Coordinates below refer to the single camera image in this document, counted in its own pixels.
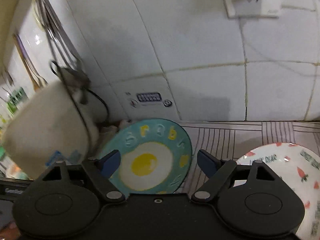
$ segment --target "egg yolk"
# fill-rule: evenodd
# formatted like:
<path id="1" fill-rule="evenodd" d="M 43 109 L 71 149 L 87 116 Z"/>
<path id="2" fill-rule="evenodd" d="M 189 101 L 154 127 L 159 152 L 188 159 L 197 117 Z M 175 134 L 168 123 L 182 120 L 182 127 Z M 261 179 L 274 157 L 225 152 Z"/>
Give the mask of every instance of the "egg yolk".
<path id="1" fill-rule="evenodd" d="M 143 153 L 133 160 L 131 170 L 137 176 L 146 176 L 153 172 L 156 166 L 157 158 L 151 153 Z"/>

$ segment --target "tile grout line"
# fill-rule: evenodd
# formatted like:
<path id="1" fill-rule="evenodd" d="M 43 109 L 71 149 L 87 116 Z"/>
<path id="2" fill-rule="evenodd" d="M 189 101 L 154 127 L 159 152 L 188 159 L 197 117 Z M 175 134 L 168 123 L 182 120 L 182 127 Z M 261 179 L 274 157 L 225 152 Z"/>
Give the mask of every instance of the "tile grout line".
<path id="1" fill-rule="evenodd" d="M 118 95 L 117 95 L 117 93 L 115 92 L 115 89 L 114 89 L 114 87 L 112 86 L 112 83 L 111 83 L 111 82 L 109 82 L 109 80 L 108 80 L 108 79 L 107 79 L 107 77 L 105 76 L 104 72 L 102 71 L 102 68 L 101 68 L 100 64 L 98 63 L 98 61 L 97 61 L 96 57 L 93 55 L 92 50 L 91 50 L 91 48 L 89 47 L 88 42 L 87 42 L 86 38 L 84 37 L 84 35 L 83 35 L 83 33 L 82 33 L 82 30 L 80 29 L 80 27 L 79 27 L 79 25 L 78 25 L 78 22 L 77 22 L 77 20 L 76 20 L 76 18 L 75 18 L 75 16 L 74 16 L 74 14 L 73 14 L 73 10 L 72 10 L 72 8 L 71 8 L 71 6 L 70 6 L 70 4 L 69 4 L 68 0 L 66 0 L 66 2 L 67 2 L 68 6 L 69 6 L 69 8 L 70 8 L 70 12 L 71 12 L 71 14 L 72 14 L 72 17 L 74 18 L 75 23 L 76 23 L 76 25 L 77 25 L 77 27 L 78 27 L 78 29 L 79 29 L 79 31 L 80 31 L 80 33 L 81 33 L 82 37 L 83 37 L 83 39 L 84 39 L 84 41 L 85 41 L 85 43 L 86 43 L 86 45 L 87 45 L 88 49 L 89 49 L 89 51 L 90 51 L 90 53 L 91 53 L 91 55 L 92 55 L 92 57 L 93 57 L 94 61 L 95 61 L 95 62 L 96 62 L 96 64 L 98 65 L 99 69 L 101 70 L 102 75 L 104 76 L 105 80 L 107 81 L 107 85 L 109 85 L 109 86 L 111 87 L 111 90 L 112 90 L 112 91 L 113 91 L 113 93 L 116 95 L 117 100 L 118 100 L 118 102 L 119 102 L 120 106 L 122 107 L 122 110 L 124 111 L 124 113 L 125 113 L 126 117 L 129 119 L 129 115 L 128 115 L 127 111 L 125 110 L 125 108 L 124 108 L 123 104 L 122 104 L 122 103 L 121 103 L 121 101 L 119 100 L 119 96 L 118 96 Z"/>
<path id="2" fill-rule="evenodd" d="M 244 85 L 245 85 L 245 95 L 244 95 L 245 116 L 244 116 L 244 120 L 247 121 L 247 114 L 248 114 L 247 61 L 248 61 L 248 59 L 247 59 L 246 54 L 245 54 L 244 34 L 243 34 L 243 30 L 242 30 L 242 25 L 241 25 L 241 18 L 238 18 L 238 23 L 239 23 L 239 30 L 240 30 L 242 50 L 243 50 L 243 57 L 244 57 Z"/>
<path id="3" fill-rule="evenodd" d="M 168 89 L 169 89 L 169 91 L 170 91 L 170 93 L 171 93 L 171 95 L 172 95 L 172 100 L 173 100 L 173 102 L 174 102 L 174 104 L 175 104 L 175 106 L 176 106 L 176 110 L 177 110 L 178 117 L 179 117 L 179 119 L 182 121 L 181 114 L 180 114 L 180 112 L 179 112 L 179 110 L 178 110 L 178 106 L 177 106 L 176 100 L 174 99 L 174 96 L 173 96 L 173 93 L 172 93 L 172 90 L 171 90 L 169 81 L 168 81 L 168 79 L 167 79 L 167 76 L 166 76 L 166 74 L 165 74 L 165 72 L 164 72 L 164 70 L 163 70 L 163 68 L 162 68 L 162 64 L 161 64 L 160 59 L 159 59 L 159 57 L 158 57 L 158 54 L 157 54 L 157 52 L 156 52 L 156 48 L 155 48 L 155 46 L 154 46 L 154 44 L 153 44 L 153 42 L 152 42 L 152 40 L 151 40 L 150 34 L 149 34 L 148 30 L 147 30 L 147 27 L 146 27 L 146 25 L 145 25 L 145 23 L 144 23 L 144 21 L 143 21 L 142 15 L 141 15 L 141 13 L 140 13 L 140 11 L 139 11 L 139 9 L 138 9 L 135 1 L 132 0 L 132 2 L 133 2 L 134 6 L 135 6 L 136 9 L 137 9 L 137 12 L 138 12 L 138 14 L 139 14 L 139 16 L 140 16 L 140 18 L 141 18 L 141 21 L 142 21 L 142 23 L 143 23 L 143 25 L 144 25 L 144 28 L 145 28 L 145 30 L 146 30 L 146 32 L 147 32 L 147 35 L 148 35 L 148 38 L 149 38 L 149 40 L 150 40 L 151 46 L 152 46 L 153 51 L 154 51 L 154 53 L 155 53 L 155 55 L 156 55 L 158 64 L 159 64 L 159 66 L 160 66 L 160 68 L 161 68 L 162 75 L 163 75 L 165 81 L 167 82 Z"/>
<path id="4" fill-rule="evenodd" d="M 317 5 L 316 5 L 316 1 L 313 0 L 313 4 L 315 6 L 315 12 L 316 12 L 316 21 L 317 21 L 317 39 L 318 39 L 318 54 L 317 54 L 317 64 L 315 65 L 315 74 L 314 74 L 314 78 L 313 78 L 313 85 L 312 85 L 312 90 L 311 90 L 311 94 L 310 94 L 310 98 L 309 98 L 309 101 L 308 101 L 308 106 L 307 106 L 307 109 L 306 109 L 306 113 L 303 117 L 303 120 L 305 121 L 307 116 L 308 116 L 308 112 L 310 110 L 310 106 L 311 106 L 311 101 L 312 101 L 312 97 L 313 97 L 313 94 L 314 94 L 314 90 L 315 90 L 315 86 L 316 86 L 316 80 L 317 80 L 317 73 L 318 73 L 318 65 L 319 65 L 319 57 L 320 57 L 320 25 L 319 25 L 319 12 L 318 12 L 318 8 L 317 8 Z"/>
<path id="5" fill-rule="evenodd" d="M 303 8 L 303 7 L 296 7 L 292 5 L 281 5 L 281 9 L 289 9 L 289 10 L 303 10 L 303 11 L 308 11 L 308 12 L 315 12 L 316 10 L 312 10 L 309 8 Z"/>
<path id="6" fill-rule="evenodd" d="M 233 62 L 233 63 L 225 63 L 225 64 L 212 64 L 212 65 L 207 65 L 207 66 L 197 66 L 197 67 L 190 67 L 190 68 L 182 68 L 182 69 L 176 69 L 176 70 L 169 70 L 166 71 L 164 73 L 173 73 L 173 72 L 179 72 L 179 71 L 189 71 L 189 70 L 196 70 L 196 69 L 207 69 L 207 68 L 213 68 L 213 67 L 223 67 L 223 66 L 242 66 L 245 65 L 247 63 L 277 63 L 277 62 L 288 62 L 288 63 L 305 63 L 305 64 L 312 64 L 314 66 L 320 65 L 320 63 L 312 63 L 312 62 L 303 62 L 303 61 L 292 61 L 292 60 L 275 60 L 275 61 L 271 61 L 271 60 L 252 60 L 252 61 L 246 61 L 246 62 Z M 132 77 L 132 78 L 127 78 L 127 79 L 122 79 L 122 80 L 117 80 L 114 82 L 110 82 L 108 83 L 108 85 L 112 85 L 112 84 L 117 84 L 120 82 L 126 82 L 126 81 L 130 81 L 130 80 L 136 80 L 136 79 L 140 79 L 140 78 L 148 78 L 148 77 L 153 77 L 153 76 L 163 76 L 164 75 L 163 72 L 158 72 L 158 73 L 152 73 L 152 74 L 146 74 L 146 75 L 141 75 L 141 76 L 136 76 L 136 77 Z"/>
<path id="7" fill-rule="evenodd" d="M 311 106 L 311 101 L 312 101 L 313 93 L 314 93 L 315 86 L 316 86 L 317 71 L 318 71 L 318 66 L 315 66 L 315 75 L 314 75 L 314 78 L 313 78 L 313 85 L 312 85 L 311 94 L 310 94 L 310 98 L 309 98 L 309 101 L 308 101 L 308 106 L 307 106 L 307 109 L 306 109 L 306 113 L 305 113 L 305 115 L 303 117 L 303 121 L 306 120 L 308 112 L 309 112 L 309 109 L 310 109 L 310 106 Z"/>

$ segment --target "carrot pattern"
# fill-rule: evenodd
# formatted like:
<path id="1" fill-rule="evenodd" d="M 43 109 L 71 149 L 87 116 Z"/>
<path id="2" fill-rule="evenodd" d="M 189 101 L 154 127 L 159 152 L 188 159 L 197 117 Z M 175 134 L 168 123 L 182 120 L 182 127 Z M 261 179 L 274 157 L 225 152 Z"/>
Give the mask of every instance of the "carrot pattern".
<path id="1" fill-rule="evenodd" d="M 305 209 L 310 208 L 310 201 L 308 201 L 307 203 L 305 203 L 304 208 L 305 208 Z"/>
<path id="2" fill-rule="evenodd" d="M 250 156 L 253 156 L 253 155 L 256 155 L 254 152 L 250 151 L 246 154 L 247 157 L 250 157 Z"/>
<path id="3" fill-rule="evenodd" d="M 308 174 L 305 174 L 304 171 L 302 169 L 300 169 L 299 167 L 297 167 L 297 171 L 298 171 L 298 174 L 301 178 L 301 182 L 303 181 L 307 181 L 307 177 L 309 176 Z"/>

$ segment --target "metal rivet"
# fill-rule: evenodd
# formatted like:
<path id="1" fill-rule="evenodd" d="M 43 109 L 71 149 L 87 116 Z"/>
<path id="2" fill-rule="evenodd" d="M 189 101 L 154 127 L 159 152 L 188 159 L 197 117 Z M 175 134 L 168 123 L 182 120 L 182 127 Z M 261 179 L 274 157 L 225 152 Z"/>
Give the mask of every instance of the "metal rivet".
<path id="1" fill-rule="evenodd" d="M 107 198 L 109 199 L 118 199 L 122 197 L 122 193 L 119 191 L 110 191 L 107 193 Z"/>
<path id="2" fill-rule="evenodd" d="M 207 199 L 210 197 L 210 193 L 206 191 L 197 191 L 194 196 L 197 199 Z"/>

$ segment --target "sticker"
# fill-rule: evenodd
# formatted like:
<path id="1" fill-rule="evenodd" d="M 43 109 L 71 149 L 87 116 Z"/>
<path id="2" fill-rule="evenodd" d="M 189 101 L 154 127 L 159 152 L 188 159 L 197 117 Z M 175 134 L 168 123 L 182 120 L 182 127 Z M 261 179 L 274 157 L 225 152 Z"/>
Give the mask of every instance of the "sticker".
<path id="1" fill-rule="evenodd" d="M 152 93 L 140 93 L 137 94 L 137 99 L 139 102 L 161 102 L 162 98 L 160 93 L 152 92 Z"/>
<path id="2" fill-rule="evenodd" d="M 147 131 L 149 131 L 149 126 L 147 126 L 146 124 L 141 126 L 140 127 L 140 135 L 141 135 L 141 137 L 145 137 Z"/>
<path id="3" fill-rule="evenodd" d="M 176 130 L 174 129 L 174 127 L 171 126 L 171 127 L 170 127 L 170 131 L 169 131 L 168 139 L 170 139 L 170 140 L 175 140 L 176 137 L 177 137 L 177 132 L 176 132 Z"/>
<path id="4" fill-rule="evenodd" d="M 180 157 L 180 161 L 179 161 L 180 168 L 183 168 L 184 166 L 186 166 L 188 164 L 188 161 L 189 161 L 189 156 L 188 155 L 182 155 Z"/>
<path id="5" fill-rule="evenodd" d="M 73 151 L 69 158 L 66 158 L 61 152 L 55 151 L 55 153 L 51 155 L 49 160 L 45 163 L 45 166 L 49 167 L 57 161 L 64 161 L 67 165 L 77 164 L 79 163 L 80 159 L 81 154 L 77 150 Z"/>

